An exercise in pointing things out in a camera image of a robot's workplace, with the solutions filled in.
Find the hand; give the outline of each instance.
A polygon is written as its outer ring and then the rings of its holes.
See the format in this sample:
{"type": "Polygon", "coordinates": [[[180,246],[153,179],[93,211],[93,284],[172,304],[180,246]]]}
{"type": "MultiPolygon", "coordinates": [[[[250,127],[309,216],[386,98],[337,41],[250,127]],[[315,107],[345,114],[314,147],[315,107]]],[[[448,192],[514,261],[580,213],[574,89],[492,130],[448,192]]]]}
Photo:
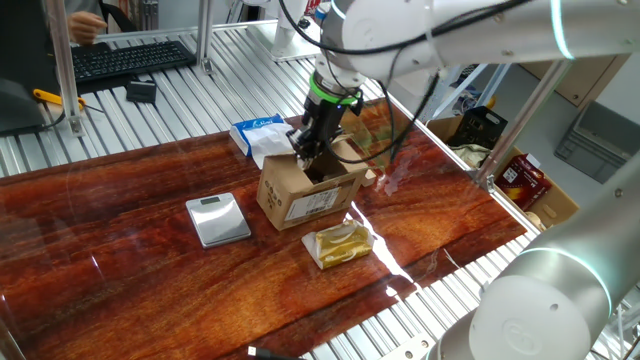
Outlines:
{"type": "Polygon", "coordinates": [[[101,29],[107,27],[107,23],[90,12],[79,11],[67,17],[69,37],[80,45],[91,45],[101,29]]]}

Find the computer monitor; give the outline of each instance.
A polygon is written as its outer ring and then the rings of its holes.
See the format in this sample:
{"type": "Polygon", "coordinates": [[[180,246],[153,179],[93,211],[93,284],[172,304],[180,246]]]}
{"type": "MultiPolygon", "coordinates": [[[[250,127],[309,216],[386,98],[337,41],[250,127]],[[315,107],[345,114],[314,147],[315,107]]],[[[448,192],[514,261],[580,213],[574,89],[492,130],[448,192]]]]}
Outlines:
{"type": "Polygon", "coordinates": [[[31,94],[60,93],[52,54],[42,0],[0,0],[0,135],[45,123],[31,94]]]}

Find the blue and white package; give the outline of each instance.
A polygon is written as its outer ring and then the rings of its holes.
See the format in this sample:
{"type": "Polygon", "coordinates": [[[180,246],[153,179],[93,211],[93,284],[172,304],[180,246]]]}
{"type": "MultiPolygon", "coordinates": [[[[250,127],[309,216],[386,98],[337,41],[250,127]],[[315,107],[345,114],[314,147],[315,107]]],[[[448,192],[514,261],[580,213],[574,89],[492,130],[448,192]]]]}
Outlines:
{"type": "Polygon", "coordinates": [[[293,127],[280,115],[239,122],[229,130],[229,135],[247,156],[253,156],[262,170],[264,158],[269,155],[293,151],[287,132],[293,127]]]}

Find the wooden table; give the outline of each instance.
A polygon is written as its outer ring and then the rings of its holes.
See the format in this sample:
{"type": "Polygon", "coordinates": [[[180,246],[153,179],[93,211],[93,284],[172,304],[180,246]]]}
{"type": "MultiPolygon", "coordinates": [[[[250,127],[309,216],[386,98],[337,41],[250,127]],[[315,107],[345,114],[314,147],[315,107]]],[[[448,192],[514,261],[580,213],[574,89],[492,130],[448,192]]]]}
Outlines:
{"type": "Polygon", "coordinates": [[[300,355],[524,233],[416,130],[349,210],[375,253],[321,271],[300,239],[345,213],[278,232],[259,177],[225,132],[0,180],[2,322],[27,358],[300,355]],[[204,250],[185,202],[225,192],[253,235],[204,250]]]}

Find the green ring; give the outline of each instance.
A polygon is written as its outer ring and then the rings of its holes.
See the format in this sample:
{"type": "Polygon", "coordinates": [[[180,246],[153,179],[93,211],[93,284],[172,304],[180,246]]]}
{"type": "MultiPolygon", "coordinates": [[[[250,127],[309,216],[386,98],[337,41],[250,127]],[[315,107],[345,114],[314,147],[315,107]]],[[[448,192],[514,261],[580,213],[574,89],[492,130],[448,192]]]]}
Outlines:
{"type": "Polygon", "coordinates": [[[339,105],[349,105],[349,104],[353,104],[357,100],[357,98],[348,98],[340,101],[339,97],[335,97],[333,95],[327,94],[326,92],[322,91],[322,89],[318,87],[315,81],[313,81],[313,76],[309,78],[309,85],[311,85],[311,91],[313,91],[321,99],[327,100],[330,103],[339,104],[339,105]]]}

